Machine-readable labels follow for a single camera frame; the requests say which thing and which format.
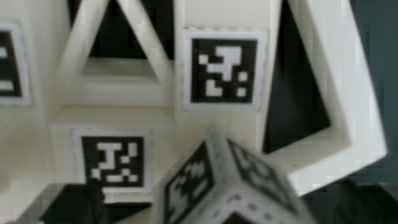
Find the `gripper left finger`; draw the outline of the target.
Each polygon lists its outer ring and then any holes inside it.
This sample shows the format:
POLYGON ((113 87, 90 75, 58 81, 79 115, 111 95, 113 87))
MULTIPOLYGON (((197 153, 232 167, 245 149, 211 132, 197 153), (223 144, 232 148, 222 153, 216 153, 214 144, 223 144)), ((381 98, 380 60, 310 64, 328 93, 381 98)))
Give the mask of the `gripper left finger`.
POLYGON ((108 224, 103 191, 92 183, 51 183, 15 219, 15 224, 108 224))

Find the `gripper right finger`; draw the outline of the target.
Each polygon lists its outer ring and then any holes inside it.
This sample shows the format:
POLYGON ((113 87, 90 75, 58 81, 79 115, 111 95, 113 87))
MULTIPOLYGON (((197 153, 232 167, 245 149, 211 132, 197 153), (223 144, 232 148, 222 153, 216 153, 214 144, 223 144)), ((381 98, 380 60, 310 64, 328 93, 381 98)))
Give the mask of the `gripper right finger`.
POLYGON ((318 224, 398 224, 398 184, 344 179, 307 194, 318 224))

